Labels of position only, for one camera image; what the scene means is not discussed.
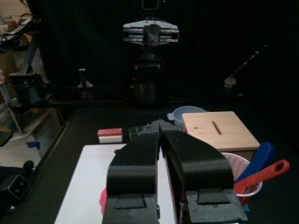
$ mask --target wooden box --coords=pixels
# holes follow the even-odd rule
[[[259,142],[232,111],[183,114],[186,132],[214,146],[251,159]]]

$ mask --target red handle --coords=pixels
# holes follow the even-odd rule
[[[247,178],[242,179],[235,185],[234,189],[236,193],[244,193],[244,191],[259,182],[272,179],[274,177],[286,173],[290,169],[290,163],[282,159],[271,164],[264,170],[252,174]]]

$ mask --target red and white box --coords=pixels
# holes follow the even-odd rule
[[[123,141],[123,129],[99,129],[97,140],[101,144],[120,143]]]

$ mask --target black table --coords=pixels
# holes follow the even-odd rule
[[[52,224],[60,211],[83,146],[99,144],[97,130],[140,126],[157,119],[167,121],[167,113],[174,112],[182,105],[174,103],[149,109],[131,106],[76,108],[51,148],[51,153],[41,162],[41,169],[25,201],[7,218],[5,223]],[[296,205],[299,150],[291,147],[268,124],[267,116],[260,115],[247,101],[202,101],[190,105],[208,111],[234,111],[256,140],[275,145],[275,160],[284,158],[291,163],[288,173],[268,180],[259,194],[251,199],[248,223],[299,223]]]

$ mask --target white sheet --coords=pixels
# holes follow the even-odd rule
[[[107,172],[115,150],[123,144],[87,145],[80,154],[79,163],[69,182],[69,188],[60,206],[55,224],[101,223],[99,198],[107,186]],[[157,161],[157,204],[160,206],[160,224],[174,224],[174,203],[170,180],[163,156]]]

